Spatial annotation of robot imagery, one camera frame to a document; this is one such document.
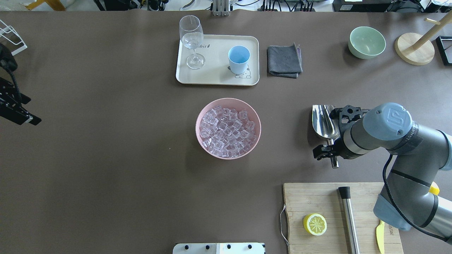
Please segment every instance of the glass base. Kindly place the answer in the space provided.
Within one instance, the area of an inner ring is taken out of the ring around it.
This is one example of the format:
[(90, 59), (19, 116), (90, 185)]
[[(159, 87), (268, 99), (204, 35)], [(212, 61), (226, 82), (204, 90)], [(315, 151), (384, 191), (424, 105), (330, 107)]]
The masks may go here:
[(198, 57), (197, 60), (194, 59), (193, 54), (187, 58), (187, 65), (194, 70), (203, 67), (206, 61), (203, 55), (196, 53), (196, 56)]

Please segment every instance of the wine glass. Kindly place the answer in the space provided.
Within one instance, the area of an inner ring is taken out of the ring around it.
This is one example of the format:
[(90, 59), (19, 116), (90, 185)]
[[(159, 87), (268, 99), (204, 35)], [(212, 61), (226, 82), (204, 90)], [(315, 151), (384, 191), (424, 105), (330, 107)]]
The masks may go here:
[(193, 15), (187, 15), (181, 18), (179, 21), (179, 36), (182, 44), (186, 48), (193, 50), (193, 54), (187, 58), (187, 65), (195, 70), (201, 68), (204, 65), (205, 58), (195, 51), (204, 39), (199, 19)]

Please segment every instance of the metal rod with black tip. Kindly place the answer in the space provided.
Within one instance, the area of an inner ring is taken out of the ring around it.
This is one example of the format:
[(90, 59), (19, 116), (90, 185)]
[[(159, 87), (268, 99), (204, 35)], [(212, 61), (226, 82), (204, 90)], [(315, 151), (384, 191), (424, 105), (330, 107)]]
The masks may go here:
[(344, 207), (345, 220), (347, 222), (348, 240), (350, 242), (351, 254), (359, 254), (358, 236), (356, 235), (355, 220), (353, 218), (352, 200), (350, 198), (350, 187), (338, 188)]

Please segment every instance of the blue joint cover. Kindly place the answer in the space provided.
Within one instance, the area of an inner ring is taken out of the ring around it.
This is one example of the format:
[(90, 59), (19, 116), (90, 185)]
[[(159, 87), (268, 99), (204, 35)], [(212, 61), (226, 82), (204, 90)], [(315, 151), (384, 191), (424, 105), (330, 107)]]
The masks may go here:
[(380, 220), (402, 231), (411, 229), (411, 225), (402, 218), (399, 212), (381, 194), (378, 194), (373, 213)]
[(447, 145), (449, 147), (449, 158), (447, 159), (446, 164), (440, 168), (439, 170), (444, 170), (444, 171), (448, 171), (452, 169), (452, 136), (440, 131), (444, 137), (446, 138), (447, 141)]
[(379, 140), (397, 140), (405, 136), (413, 126), (410, 113), (401, 105), (389, 102), (370, 110), (363, 119), (363, 127)]

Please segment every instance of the pink bowl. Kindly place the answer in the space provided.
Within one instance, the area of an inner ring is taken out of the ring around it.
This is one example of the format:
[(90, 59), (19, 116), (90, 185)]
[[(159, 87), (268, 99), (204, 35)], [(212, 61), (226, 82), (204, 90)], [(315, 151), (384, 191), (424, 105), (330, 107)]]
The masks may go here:
[[(251, 149), (248, 152), (246, 152), (238, 157), (223, 158), (223, 157), (219, 157), (219, 156), (211, 154), (207, 150), (207, 148), (205, 148), (202, 145), (202, 138), (199, 134), (201, 131), (199, 127), (201, 124), (202, 117), (207, 113), (207, 111), (209, 111), (210, 109), (212, 109), (218, 105), (222, 106), (223, 108), (235, 108), (238, 112), (240, 112), (241, 110), (246, 110), (248, 112), (248, 119), (255, 123), (254, 134), (257, 136), (256, 142), (252, 145)], [(256, 111), (250, 105), (248, 105), (246, 102), (239, 100), (239, 99), (235, 99), (235, 98), (221, 98), (221, 99), (214, 100), (211, 103), (207, 104), (199, 113), (198, 118), (196, 119), (196, 126), (195, 126), (196, 138), (198, 139), (200, 146), (210, 155), (212, 155), (216, 158), (219, 158), (219, 159), (223, 159), (223, 160), (238, 159), (238, 158), (241, 158), (241, 157), (249, 154), (256, 147), (257, 143), (259, 142), (260, 131), (261, 131), (260, 119), (259, 119), (259, 116), (257, 115)]]

